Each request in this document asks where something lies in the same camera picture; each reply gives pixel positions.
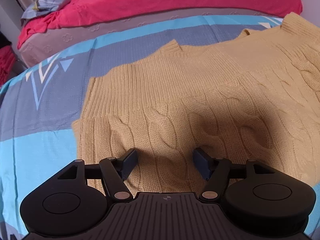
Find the tan cable-knit cardigan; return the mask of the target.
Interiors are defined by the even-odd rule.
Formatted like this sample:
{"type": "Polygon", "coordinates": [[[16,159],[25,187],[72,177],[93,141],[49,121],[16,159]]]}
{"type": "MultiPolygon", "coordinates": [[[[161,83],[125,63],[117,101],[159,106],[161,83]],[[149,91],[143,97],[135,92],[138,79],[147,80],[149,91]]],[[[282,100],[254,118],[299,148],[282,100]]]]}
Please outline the tan cable-knit cardigan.
{"type": "Polygon", "coordinates": [[[132,193],[194,191],[203,148],[235,163],[257,159],[319,182],[319,27],[291,13],[208,46],[170,41],[147,58],[89,80],[72,125],[88,164],[138,151],[132,193]]]}

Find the blue grey patterned bedspread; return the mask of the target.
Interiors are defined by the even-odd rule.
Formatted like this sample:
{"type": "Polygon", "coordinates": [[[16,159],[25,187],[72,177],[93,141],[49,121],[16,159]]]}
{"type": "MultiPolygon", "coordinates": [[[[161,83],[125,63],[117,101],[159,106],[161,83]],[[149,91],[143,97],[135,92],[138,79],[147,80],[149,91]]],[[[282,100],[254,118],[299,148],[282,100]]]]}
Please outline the blue grey patterned bedspread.
{"type": "Polygon", "coordinates": [[[91,77],[149,56],[171,40],[215,44],[212,27],[196,25],[146,35],[135,29],[74,44],[28,68],[1,88],[1,239],[27,233],[22,199],[76,158],[71,124],[91,77]]]}

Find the red clothes pile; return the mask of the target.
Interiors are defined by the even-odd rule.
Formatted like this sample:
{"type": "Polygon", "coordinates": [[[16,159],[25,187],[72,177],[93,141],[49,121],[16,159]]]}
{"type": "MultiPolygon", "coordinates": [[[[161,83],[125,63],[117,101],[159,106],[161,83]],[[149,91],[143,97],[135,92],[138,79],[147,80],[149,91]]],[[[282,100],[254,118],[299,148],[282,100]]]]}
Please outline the red clothes pile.
{"type": "Polygon", "coordinates": [[[0,49],[0,85],[4,85],[9,77],[13,65],[17,61],[16,55],[11,46],[4,46],[0,49]]]}

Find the grey embossed mattress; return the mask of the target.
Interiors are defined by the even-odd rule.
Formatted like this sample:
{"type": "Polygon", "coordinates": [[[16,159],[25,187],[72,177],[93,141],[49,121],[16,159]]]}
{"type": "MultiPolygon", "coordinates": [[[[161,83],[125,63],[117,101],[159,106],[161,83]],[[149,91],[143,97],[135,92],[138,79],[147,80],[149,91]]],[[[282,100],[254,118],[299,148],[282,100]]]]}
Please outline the grey embossed mattress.
{"type": "Polygon", "coordinates": [[[246,28],[264,30],[281,23],[282,18],[248,9],[178,9],[84,27],[49,29],[45,33],[34,34],[28,38],[21,45],[19,52],[25,64],[32,67],[79,42],[131,29],[146,35],[147,28],[161,32],[174,28],[209,25],[212,29],[208,31],[206,36],[212,36],[214,42],[223,42],[236,38],[246,28]]]}

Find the crumpled light blue cloth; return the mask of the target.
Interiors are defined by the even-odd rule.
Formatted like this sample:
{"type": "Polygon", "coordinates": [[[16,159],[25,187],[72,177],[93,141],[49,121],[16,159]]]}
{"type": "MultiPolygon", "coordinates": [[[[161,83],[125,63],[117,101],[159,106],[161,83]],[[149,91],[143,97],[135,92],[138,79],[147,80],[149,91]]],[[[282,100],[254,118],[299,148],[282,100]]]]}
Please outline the crumpled light blue cloth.
{"type": "Polygon", "coordinates": [[[35,0],[22,14],[21,20],[31,20],[49,13],[58,11],[66,6],[71,0],[35,0]]]}

